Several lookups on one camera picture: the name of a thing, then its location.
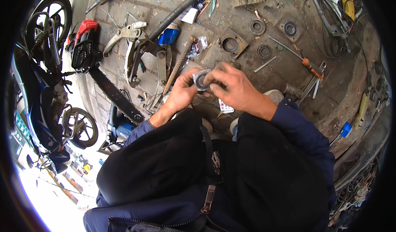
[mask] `white sneaker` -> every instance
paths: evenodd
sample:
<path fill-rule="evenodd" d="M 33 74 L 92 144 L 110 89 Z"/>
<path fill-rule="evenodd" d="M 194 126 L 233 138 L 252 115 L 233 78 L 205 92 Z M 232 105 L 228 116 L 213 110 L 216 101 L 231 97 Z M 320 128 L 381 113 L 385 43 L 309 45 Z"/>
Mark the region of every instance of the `white sneaker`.
<path fill-rule="evenodd" d="M 238 125 L 238 119 L 239 119 L 239 118 L 236 118 L 236 119 L 233 120 L 233 121 L 231 122 L 231 124 L 230 124 L 230 133 L 231 133 L 231 134 L 232 134 L 232 132 L 234 131 L 235 126 Z"/>
<path fill-rule="evenodd" d="M 265 93 L 263 93 L 264 95 L 270 97 L 271 101 L 273 101 L 275 104 L 279 104 L 279 102 L 281 102 L 284 98 L 283 94 L 281 91 L 279 90 L 269 90 Z"/>

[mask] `zipper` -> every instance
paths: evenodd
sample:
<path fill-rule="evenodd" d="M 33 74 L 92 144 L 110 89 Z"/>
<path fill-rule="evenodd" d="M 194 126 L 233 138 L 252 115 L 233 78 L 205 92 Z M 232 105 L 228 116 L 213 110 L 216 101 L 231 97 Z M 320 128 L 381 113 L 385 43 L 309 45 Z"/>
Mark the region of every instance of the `zipper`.
<path fill-rule="evenodd" d="M 205 203 L 204 206 L 201 208 L 200 212 L 195 215 L 195 217 L 193 217 L 192 219 L 184 222 L 184 223 L 180 223 L 180 224 L 175 224 L 175 225 L 160 225 L 161 227 L 168 227 L 168 228 L 174 228 L 174 227 L 179 227 L 179 226 L 183 226 L 183 225 L 187 225 L 191 222 L 193 222 L 194 220 L 196 220 L 199 216 L 204 215 L 206 217 L 206 219 L 212 224 L 214 225 L 216 228 L 222 230 L 222 231 L 226 231 L 228 232 L 228 230 L 220 227 L 219 225 L 217 225 L 216 223 L 214 223 L 214 221 L 212 221 L 208 214 L 210 212 L 210 209 L 212 207 L 212 201 L 213 201 L 213 196 L 215 194 L 215 190 L 216 190 L 216 186 L 215 185 L 209 185 L 208 189 L 207 189 L 207 194 L 206 194 L 206 199 L 205 199 Z M 109 217 L 109 220 L 111 219 L 126 219 L 126 220 L 130 220 L 130 221 L 134 221 L 134 222 L 138 222 L 138 223 L 145 223 L 142 220 L 138 220 L 138 219 L 134 219 L 131 217 Z"/>

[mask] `orange screwdriver handle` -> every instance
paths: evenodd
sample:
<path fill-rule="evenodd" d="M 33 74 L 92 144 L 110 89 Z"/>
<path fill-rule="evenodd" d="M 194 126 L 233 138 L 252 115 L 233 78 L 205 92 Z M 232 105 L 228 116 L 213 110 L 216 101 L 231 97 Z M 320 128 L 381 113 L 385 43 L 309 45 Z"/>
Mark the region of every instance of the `orange screwdriver handle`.
<path fill-rule="evenodd" d="M 317 78 L 322 79 L 324 77 L 323 72 L 318 69 L 318 67 L 311 64 L 308 58 L 304 58 L 302 61 L 303 65 L 307 67 Z"/>

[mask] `square metal flange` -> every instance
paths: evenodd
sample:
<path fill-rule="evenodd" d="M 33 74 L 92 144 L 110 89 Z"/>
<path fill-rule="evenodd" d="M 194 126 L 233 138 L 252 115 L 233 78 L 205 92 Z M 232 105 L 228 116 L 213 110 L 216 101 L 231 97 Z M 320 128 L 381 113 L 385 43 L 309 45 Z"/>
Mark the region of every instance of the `square metal flange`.
<path fill-rule="evenodd" d="M 218 39 L 217 45 L 236 59 L 249 43 L 230 28 L 226 28 Z"/>
<path fill-rule="evenodd" d="M 295 33 L 294 36 L 290 37 L 286 34 L 285 32 L 285 25 L 287 26 L 287 23 L 291 22 L 291 24 L 288 26 L 288 28 L 292 28 L 293 24 L 297 28 L 297 32 Z M 305 27 L 303 26 L 303 23 L 301 23 L 301 20 L 296 19 L 295 17 L 291 16 L 290 14 L 285 14 L 285 16 L 280 19 L 280 21 L 276 24 L 276 28 L 282 32 L 286 38 L 288 38 L 293 44 L 298 41 L 298 39 L 301 37 L 303 32 L 305 31 Z"/>

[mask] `motorcycle chain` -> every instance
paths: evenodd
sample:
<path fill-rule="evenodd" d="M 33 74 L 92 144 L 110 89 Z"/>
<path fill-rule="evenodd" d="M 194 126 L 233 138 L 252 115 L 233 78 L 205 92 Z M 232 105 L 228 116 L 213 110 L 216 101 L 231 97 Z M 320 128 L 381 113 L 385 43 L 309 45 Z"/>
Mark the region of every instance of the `motorcycle chain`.
<path fill-rule="evenodd" d="M 113 102 L 113 104 L 131 121 L 140 124 L 144 121 L 143 114 L 128 101 L 125 96 L 114 86 L 114 84 L 98 68 L 91 68 L 89 74 L 102 92 Z"/>
<path fill-rule="evenodd" d="M 41 46 L 42 43 L 44 42 L 44 38 L 47 37 L 47 35 L 48 35 L 47 31 L 43 32 L 43 34 L 34 43 L 32 50 L 30 50 L 30 52 L 33 52 L 38 46 Z"/>

